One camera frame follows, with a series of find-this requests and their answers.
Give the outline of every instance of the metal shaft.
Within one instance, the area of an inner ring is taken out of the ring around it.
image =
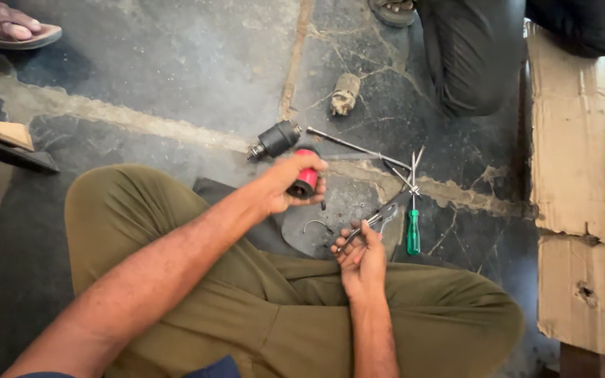
[[[424,153],[424,146],[422,146],[422,149],[419,151],[419,154],[417,155],[417,159],[415,159],[415,151],[412,151],[412,186],[413,187],[417,187],[416,184],[416,177],[417,175],[415,174],[415,170],[417,169],[417,166],[419,165],[419,162],[422,161],[422,153]],[[412,194],[412,210],[415,210],[415,195]]]
[[[410,192],[411,193],[416,193],[417,195],[419,195],[419,187],[418,186],[412,186],[412,184],[410,184],[410,180],[406,179],[405,177],[403,177],[403,175],[401,175],[401,173],[399,171],[396,170],[396,168],[394,168],[391,164],[389,164],[388,161],[385,161],[384,164],[389,167],[392,171],[394,171],[394,173],[401,178],[401,180],[408,186],[408,188],[410,188]]]
[[[417,168],[417,158],[415,157],[415,151],[412,151],[412,186],[415,186],[415,169]],[[415,194],[412,194],[412,210],[415,209]]]
[[[392,158],[390,158],[388,156],[384,156],[384,155],[382,155],[379,152],[375,152],[373,150],[365,149],[363,147],[358,147],[357,145],[353,145],[350,142],[345,142],[342,139],[338,139],[338,138],[335,138],[334,136],[330,136],[330,135],[324,133],[323,131],[318,131],[317,129],[315,129],[313,127],[308,127],[307,128],[307,133],[319,135],[320,137],[324,137],[324,138],[328,139],[329,141],[336,142],[339,145],[343,145],[345,147],[348,147],[350,149],[355,149],[357,151],[369,153],[369,154],[374,155],[374,156],[376,156],[376,157],[378,157],[380,159],[383,159],[383,160],[386,160],[386,161],[390,161],[391,163],[394,163],[394,164],[398,165],[399,167],[405,168],[405,169],[407,169],[409,171],[412,170],[412,168],[410,168],[410,166],[408,166],[408,164],[404,164],[404,163],[401,163],[400,161],[398,161],[396,159],[392,159]]]

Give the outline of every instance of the hand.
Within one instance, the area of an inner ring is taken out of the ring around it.
[[[324,199],[326,180],[322,177],[317,180],[314,194],[307,200],[301,200],[286,193],[286,189],[296,181],[300,171],[306,168],[314,168],[322,172],[328,168],[328,163],[321,160],[316,154],[293,155],[286,159],[277,159],[272,167],[253,182],[260,191],[265,193],[265,206],[268,214],[283,212],[291,205],[315,204]]]
[[[369,303],[376,295],[384,296],[384,276],[387,273],[387,259],[384,256],[382,234],[373,231],[364,219],[358,223],[351,221],[352,227],[361,227],[361,234],[354,238],[342,252],[338,250],[345,245],[346,237],[352,232],[343,229],[342,237],[335,240],[331,252],[342,271],[342,285],[351,304]]]

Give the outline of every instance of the wrist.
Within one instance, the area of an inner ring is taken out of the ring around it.
[[[368,291],[360,295],[354,295],[349,298],[349,308],[352,311],[363,311],[365,309],[370,309],[371,307],[382,304],[387,304],[387,295],[384,293],[384,288],[376,288],[372,291]]]
[[[272,190],[270,185],[263,185],[260,179],[256,179],[240,188],[245,192],[246,201],[251,204],[253,210],[258,214],[259,222],[272,214],[270,202],[272,202]]]

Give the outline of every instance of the olive green pants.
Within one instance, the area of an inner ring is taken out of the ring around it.
[[[65,208],[76,294],[208,208],[151,168],[80,176]],[[386,294],[404,377],[490,376],[523,332],[520,308],[472,272],[389,264]],[[180,377],[226,355],[243,377],[350,377],[352,322],[337,264],[259,251],[242,238],[105,376]]]

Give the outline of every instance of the screwdriver handle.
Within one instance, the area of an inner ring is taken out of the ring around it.
[[[417,224],[419,210],[410,211],[410,228],[408,229],[408,253],[411,255],[419,254],[419,226]]]

